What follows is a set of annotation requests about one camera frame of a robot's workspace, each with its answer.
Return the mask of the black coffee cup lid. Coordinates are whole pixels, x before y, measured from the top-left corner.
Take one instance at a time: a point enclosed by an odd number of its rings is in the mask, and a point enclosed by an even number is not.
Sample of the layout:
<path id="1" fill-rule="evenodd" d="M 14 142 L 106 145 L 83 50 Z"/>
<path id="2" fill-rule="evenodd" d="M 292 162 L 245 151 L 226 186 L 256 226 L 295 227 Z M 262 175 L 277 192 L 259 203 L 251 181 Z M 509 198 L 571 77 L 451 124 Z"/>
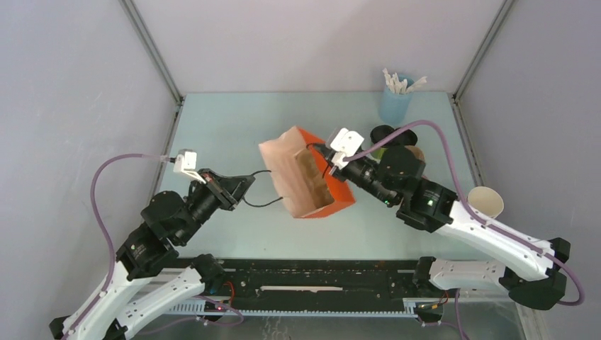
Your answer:
<path id="1" fill-rule="evenodd" d="M 373 145 L 377 144 L 391 133 L 395 131 L 395 128 L 389 125 L 378 125 L 374 127 L 369 134 L 370 141 Z"/>

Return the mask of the orange paper bag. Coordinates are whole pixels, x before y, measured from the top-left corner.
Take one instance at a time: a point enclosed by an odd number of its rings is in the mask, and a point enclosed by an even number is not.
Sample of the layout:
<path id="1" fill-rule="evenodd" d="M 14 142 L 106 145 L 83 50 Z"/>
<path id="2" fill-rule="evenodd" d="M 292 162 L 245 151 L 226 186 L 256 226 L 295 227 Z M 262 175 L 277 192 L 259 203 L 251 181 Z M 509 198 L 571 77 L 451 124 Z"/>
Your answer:
<path id="1" fill-rule="evenodd" d="M 330 166 L 316 150 L 323 139 L 293 126 L 273 140 L 259 144 L 259 152 L 265 167 L 271 172 L 274 188 L 283 198 L 283 205 L 290 215 L 297 219 L 328 217 L 355 204 L 354 194 L 345 182 L 340 182 L 327 173 Z M 295 155 L 308 149 L 313 153 L 317 166 L 325 178 L 334 202 L 323 208 L 313 209 L 309 202 L 308 189 L 301 177 Z"/>

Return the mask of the green paper coffee cup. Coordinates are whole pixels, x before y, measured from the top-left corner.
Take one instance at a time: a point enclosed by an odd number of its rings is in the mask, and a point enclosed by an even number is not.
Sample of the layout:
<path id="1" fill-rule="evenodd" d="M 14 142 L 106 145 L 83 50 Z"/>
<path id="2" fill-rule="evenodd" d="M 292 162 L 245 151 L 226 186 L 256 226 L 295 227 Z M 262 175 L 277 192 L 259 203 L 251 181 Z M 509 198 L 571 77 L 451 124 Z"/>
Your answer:
<path id="1" fill-rule="evenodd" d="M 384 153 L 387 151 L 387 147 L 380 147 L 372 151 L 371 156 L 376 160 L 381 160 Z"/>

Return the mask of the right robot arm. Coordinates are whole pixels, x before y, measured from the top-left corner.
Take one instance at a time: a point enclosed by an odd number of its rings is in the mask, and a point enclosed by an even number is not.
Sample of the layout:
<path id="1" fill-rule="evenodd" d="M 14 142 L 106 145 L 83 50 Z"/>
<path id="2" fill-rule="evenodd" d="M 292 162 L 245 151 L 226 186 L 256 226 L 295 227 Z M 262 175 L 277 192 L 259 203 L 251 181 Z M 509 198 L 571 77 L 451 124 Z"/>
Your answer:
<path id="1" fill-rule="evenodd" d="M 425 163 L 403 146 L 387 149 L 380 161 L 362 157 L 332 176 L 350 181 L 390 208 L 406 225 L 464 242 L 490 256 L 488 261 L 419 259 L 412 286 L 430 296 L 438 289 L 490 290 L 535 310 L 550 310 L 566 293 L 567 277 L 558 264 L 523 243 L 527 237 L 509 227 L 493 230 L 496 221 L 480 212 L 471 216 L 457 194 L 422 177 Z"/>

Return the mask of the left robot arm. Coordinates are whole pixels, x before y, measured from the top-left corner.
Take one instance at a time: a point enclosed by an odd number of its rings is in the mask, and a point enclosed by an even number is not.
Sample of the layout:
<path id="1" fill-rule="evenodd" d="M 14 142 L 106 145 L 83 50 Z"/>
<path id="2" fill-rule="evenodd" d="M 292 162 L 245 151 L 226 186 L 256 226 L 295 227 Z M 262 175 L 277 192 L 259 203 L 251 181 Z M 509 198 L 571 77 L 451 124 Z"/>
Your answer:
<path id="1" fill-rule="evenodd" d="M 222 176 L 200 169 L 187 196 L 175 191 L 155 195 L 142 210 L 142 224 L 116 252 L 113 273 L 73 314 L 49 327 L 54 339 L 131 339 L 171 307 L 203 293 L 215 295 L 225 272 L 212 254 L 201 254 L 176 278 L 141 298 L 136 295 L 178 258 L 217 210 L 234 210 L 255 181 L 253 175 Z"/>

